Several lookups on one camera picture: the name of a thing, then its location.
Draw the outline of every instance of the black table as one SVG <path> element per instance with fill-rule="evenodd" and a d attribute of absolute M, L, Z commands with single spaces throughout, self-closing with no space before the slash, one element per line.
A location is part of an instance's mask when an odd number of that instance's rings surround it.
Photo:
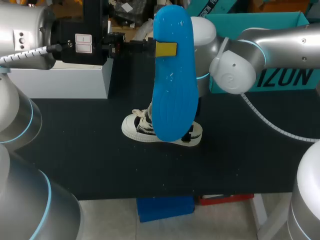
<path fill-rule="evenodd" d="M 292 190 L 311 144 L 271 129 L 238 95 L 203 97 L 196 147 L 125 137 L 123 119 L 148 107 L 153 82 L 153 63 L 140 55 L 114 62 L 109 99 L 35 99 L 42 130 L 18 154 L 79 200 Z M 315 90 L 247 96 L 278 127 L 320 138 Z"/>

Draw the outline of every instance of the shoe sole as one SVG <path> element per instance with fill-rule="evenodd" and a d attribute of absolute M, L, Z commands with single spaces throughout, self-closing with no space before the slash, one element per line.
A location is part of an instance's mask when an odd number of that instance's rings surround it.
<path fill-rule="evenodd" d="M 176 141 L 162 141 L 157 136 L 146 135 L 146 134 L 139 133 L 139 132 L 137 132 L 136 135 L 133 135 L 132 133 L 130 133 L 129 131 L 126 130 L 125 122 L 122 123 L 121 130 L 122 130 L 122 133 L 126 137 L 128 137 L 132 140 L 138 141 L 138 142 L 142 142 L 142 143 L 160 143 L 160 142 L 162 142 L 162 143 L 169 143 L 169 144 L 177 144 L 177 145 L 181 145 L 181 146 L 185 146 L 185 147 L 194 147 L 200 143 L 201 138 L 202 138 L 202 134 L 201 134 L 199 137 L 191 139 L 190 142 L 184 142 L 181 139 L 176 140 Z"/>
<path fill-rule="evenodd" d="M 164 142 L 181 139 L 195 120 L 199 93 L 191 18 L 180 6 L 161 8 L 153 22 L 158 42 L 177 43 L 176 56 L 156 57 L 152 125 Z"/>

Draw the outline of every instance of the white sneaker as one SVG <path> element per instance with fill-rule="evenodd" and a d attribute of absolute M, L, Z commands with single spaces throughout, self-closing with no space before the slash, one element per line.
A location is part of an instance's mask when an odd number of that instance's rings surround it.
<path fill-rule="evenodd" d="M 147 109 L 142 111 L 134 109 L 132 113 L 122 122 L 121 129 L 124 135 L 143 143 L 162 142 L 155 134 Z M 187 134 L 181 139 L 171 141 L 170 143 L 188 147 L 196 146 L 200 143 L 202 132 L 203 129 L 200 124 L 194 121 Z"/>

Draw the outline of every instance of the blue box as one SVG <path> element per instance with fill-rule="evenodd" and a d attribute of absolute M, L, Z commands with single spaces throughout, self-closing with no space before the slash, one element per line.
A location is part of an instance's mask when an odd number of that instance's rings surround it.
<path fill-rule="evenodd" d="M 136 206 L 140 222 L 145 223 L 191 214 L 195 201 L 192 196 L 137 198 Z"/>
<path fill-rule="evenodd" d="M 233 40 L 248 28 L 285 29 L 309 24 L 301 12 L 209 14 L 205 18 L 214 23 L 219 36 Z M 250 92 L 315 89 L 319 80 L 319 69 L 271 68 L 259 73 Z M 225 93 L 215 82 L 211 92 Z"/>
<path fill-rule="evenodd" d="M 226 14 L 237 0 L 192 0 L 186 11 L 193 17 L 207 14 Z"/>

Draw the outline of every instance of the floor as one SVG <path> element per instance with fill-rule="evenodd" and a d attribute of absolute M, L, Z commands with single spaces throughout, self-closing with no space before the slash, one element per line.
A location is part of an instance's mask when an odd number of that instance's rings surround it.
<path fill-rule="evenodd" d="M 282 194 L 264 194 L 269 214 Z M 256 240 L 248 201 L 196 206 L 194 213 L 140 223 L 136 199 L 80 202 L 85 215 L 82 240 Z M 273 240 L 290 240 L 284 226 Z"/>

